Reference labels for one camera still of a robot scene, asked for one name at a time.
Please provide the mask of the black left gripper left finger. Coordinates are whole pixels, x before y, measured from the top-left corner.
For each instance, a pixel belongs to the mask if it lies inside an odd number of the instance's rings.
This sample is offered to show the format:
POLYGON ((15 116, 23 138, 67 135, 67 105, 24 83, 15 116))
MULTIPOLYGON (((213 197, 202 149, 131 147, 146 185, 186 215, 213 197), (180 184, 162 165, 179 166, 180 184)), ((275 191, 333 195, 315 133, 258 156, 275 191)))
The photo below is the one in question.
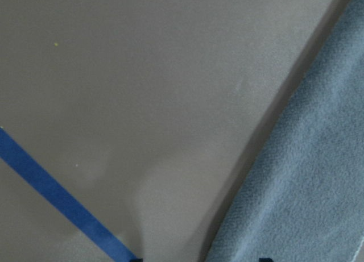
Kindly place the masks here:
POLYGON ((134 258, 134 259, 130 259, 129 262, 143 262, 142 258, 134 258))

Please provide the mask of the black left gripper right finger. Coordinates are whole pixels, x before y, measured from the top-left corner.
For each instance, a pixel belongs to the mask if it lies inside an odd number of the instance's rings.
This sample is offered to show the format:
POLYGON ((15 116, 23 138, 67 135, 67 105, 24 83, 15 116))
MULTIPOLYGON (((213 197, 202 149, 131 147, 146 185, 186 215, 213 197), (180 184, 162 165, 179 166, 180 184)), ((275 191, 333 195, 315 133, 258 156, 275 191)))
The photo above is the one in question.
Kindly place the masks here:
POLYGON ((259 262, 274 262, 272 258, 270 257, 260 257, 259 262))

